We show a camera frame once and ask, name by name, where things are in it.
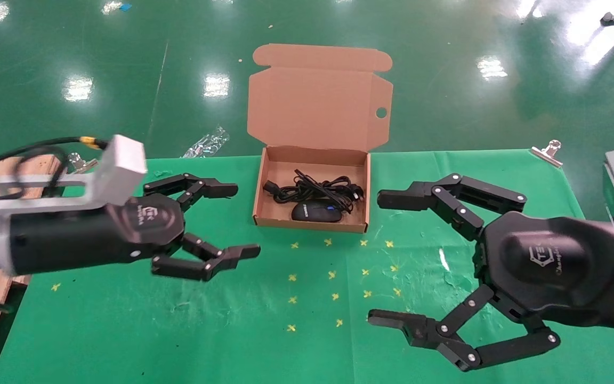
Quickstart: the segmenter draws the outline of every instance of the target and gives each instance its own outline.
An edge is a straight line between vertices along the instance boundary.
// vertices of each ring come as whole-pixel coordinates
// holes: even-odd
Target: open cardboard box
[[[248,133],[266,144],[255,223],[365,233],[375,198],[368,151],[387,142],[392,105],[392,83],[374,72],[390,70],[392,59],[375,49],[289,44],[260,46],[253,59],[270,66],[249,80]],[[295,204],[276,204],[263,186],[294,185],[296,169],[317,181],[345,175],[365,190],[365,201],[338,223],[293,221]]]

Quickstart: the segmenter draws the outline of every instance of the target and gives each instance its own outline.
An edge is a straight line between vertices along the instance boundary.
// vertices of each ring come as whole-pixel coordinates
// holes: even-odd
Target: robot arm
[[[257,245],[219,250],[185,233],[183,214],[201,197],[236,194],[238,187],[185,173],[144,186],[143,145],[115,136],[93,173],[64,175],[59,187],[84,186],[81,197],[0,200],[0,269],[28,275],[151,259],[154,275],[208,281],[220,270],[259,254]],[[45,175],[19,177],[25,187],[43,187]],[[8,190],[11,177],[0,179]],[[176,200],[168,195],[182,193]],[[200,262],[171,256],[182,249]]]
[[[461,201],[501,213],[492,223]],[[373,309],[370,324],[401,330],[409,345],[436,349],[462,371],[541,355],[560,345],[543,321],[614,328],[614,225],[568,217],[535,219],[521,211],[523,194],[449,175],[414,182],[407,190],[381,190],[384,209],[431,209],[475,241],[480,286],[445,318]],[[527,335],[473,348],[458,330],[486,304],[526,328]]]

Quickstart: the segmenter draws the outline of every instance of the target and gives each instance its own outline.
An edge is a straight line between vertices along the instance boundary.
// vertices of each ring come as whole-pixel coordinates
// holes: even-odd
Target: computer mouse
[[[290,218],[297,221],[316,221],[319,223],[336,223],[343,218],[343,212],[329,200],[312,199],[298,203]]]

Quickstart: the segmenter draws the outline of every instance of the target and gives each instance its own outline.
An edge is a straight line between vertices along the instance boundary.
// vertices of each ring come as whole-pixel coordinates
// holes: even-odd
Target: green floor
[[[181,156],[217,124],[220,156],[256,155],[248,77],[270,43],[363,46],[392,56],[390,142],[380,151],[563,143],[583,211],[604,217],[614,149],[614,0],[104,0],[0,2],[0,151],[15,141],[122,133],[149,158]]]

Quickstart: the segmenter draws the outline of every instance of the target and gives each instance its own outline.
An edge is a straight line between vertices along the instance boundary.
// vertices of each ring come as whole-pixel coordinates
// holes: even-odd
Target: box flap
[[[268,146],[369,151],[390,133],[392,59],[376,49],[268,44],[249,80],[248,133]]]

